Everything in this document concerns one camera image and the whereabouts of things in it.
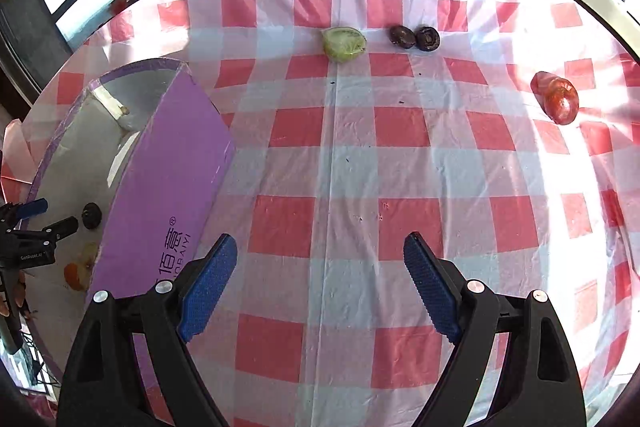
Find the person left hand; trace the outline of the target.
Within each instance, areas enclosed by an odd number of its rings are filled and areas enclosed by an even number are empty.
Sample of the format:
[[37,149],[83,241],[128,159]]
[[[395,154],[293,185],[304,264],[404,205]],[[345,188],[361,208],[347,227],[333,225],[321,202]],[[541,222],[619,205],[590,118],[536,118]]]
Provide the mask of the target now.
[[[28,302],[26,300],[26,277],[23,271],[18,272],[17,282],[14,285],[12,291],[12,298],[17,306],[17,311],[20,312],[26,321],[29,321],[32,318],[32,311],[30,311]],[[8,306],[8,302],[6,301],[6,297],[1,298],[0,303],[0,314],[2,317],[8,317],[10,315],[10,308]]]

